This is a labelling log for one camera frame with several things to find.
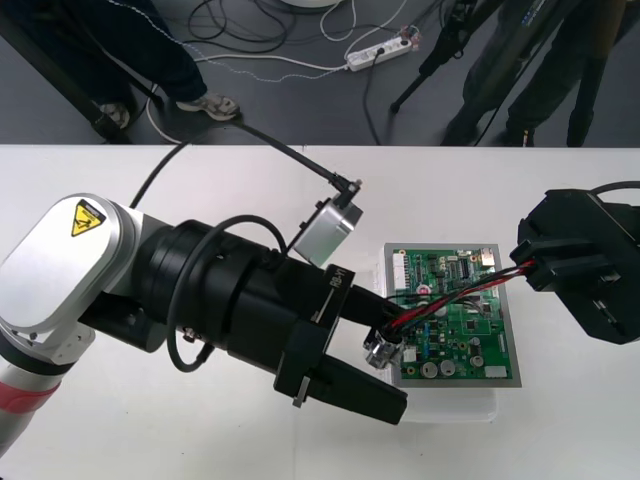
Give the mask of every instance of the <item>yellow warning label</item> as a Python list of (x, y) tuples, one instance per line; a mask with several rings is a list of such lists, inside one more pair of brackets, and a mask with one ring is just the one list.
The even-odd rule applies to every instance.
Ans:
[(89, 205), (84, 200), (80, 200), (76, 205), (76, 215), (73, 219), (73, 230), (71, 236), (77, 237), (83, 233), (99, 227), (107, 219), (101, 212)]

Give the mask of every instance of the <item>white table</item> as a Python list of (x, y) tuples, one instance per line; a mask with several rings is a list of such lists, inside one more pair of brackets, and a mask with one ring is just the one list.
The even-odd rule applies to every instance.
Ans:
[[(518, 222), (545, 190), (640, 177), (640, 154), (629, 150), (305, 150), (364, 181), (357, 203), (365, 215), (332, 259), (360, 272), (392, 241), (498, 243), (508, 265)], [(87, 191), (128, 203), (167, 151), (0, 147), (0, 257), (65, 195)], [(171, 223), (254, 213), (291, 238), (330, 194), (268, 147), (195, 147), (158, 178), (141, 208)], [(607, 198), (640, 204), (638, 192)], [(257, 227), (237, 231), (272, 241)], [(100, 335), (0, 461), (0, 476), (637, 479), (640, 346), (589, 338), (554, 295), (536, 294), (522, 280), (507, 291), (524, 387), (499, 392), (491, 424), (391, 427), (313, 400), (297, 411), (273, 391), (271, 375), (222, 352), (185, 375), (164, 349), (147, 355)], [(346, 325), (338, 334), (334, 349), (358, 358), (364, 332)]]

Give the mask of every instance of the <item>bolt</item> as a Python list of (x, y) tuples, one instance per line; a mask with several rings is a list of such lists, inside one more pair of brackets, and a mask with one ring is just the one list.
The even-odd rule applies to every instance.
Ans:
[(193, 331), (193, 328), (185, 328), (182, 338), (189, 343), (194, 343), (196, 341), (196, 332)]

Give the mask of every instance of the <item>white power strip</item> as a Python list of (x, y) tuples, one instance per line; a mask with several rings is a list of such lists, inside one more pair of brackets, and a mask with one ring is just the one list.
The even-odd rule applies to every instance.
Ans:
[(373, 59), (376, 58), (376, 53), (380, 49), (384, 50), (384, 53), (378, 56), (376, 65), (407, 53), (411, 48), (411, 42), (409, 40), (400, 37), (392, 38), (384, 43), (369, 47), (366, 50), (350, 53), (347, 55), (347, 65), (352, 72), (357, 72), (363, 68), (370, 67)]

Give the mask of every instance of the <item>red and black wire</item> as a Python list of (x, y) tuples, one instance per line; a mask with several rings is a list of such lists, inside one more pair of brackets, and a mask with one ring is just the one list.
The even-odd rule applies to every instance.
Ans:
[(414, 328), (415, 326), (426, 320), (428, 317), (435, 314), (438, 310), (446, 307), (450, 303), (458, 302), (460, 299), (467, 295), (481, 292), (483, 290), (488, 290), (489, 288), (496, 287), (505, 282), (508, 282), (512, 278), (525, 275), (531, 270), (531, 268), (533, 268), (533, 266), (534, 262), (533, 260), (530, 260), (523, 263), (522, 265), (500, 270), (499, 272), (483, 277), (482, 279), (472, 283), (471, 285), (450, 292), (438, 298), (437, 300), (430, 302), (427, 305), (421, 305), (416, 308), (405, 310), (400, 315), (391, 320), (391, 322), (389, 322), (389, 324), (387, 325), (387, 330), (389, 332), (398, 333)]

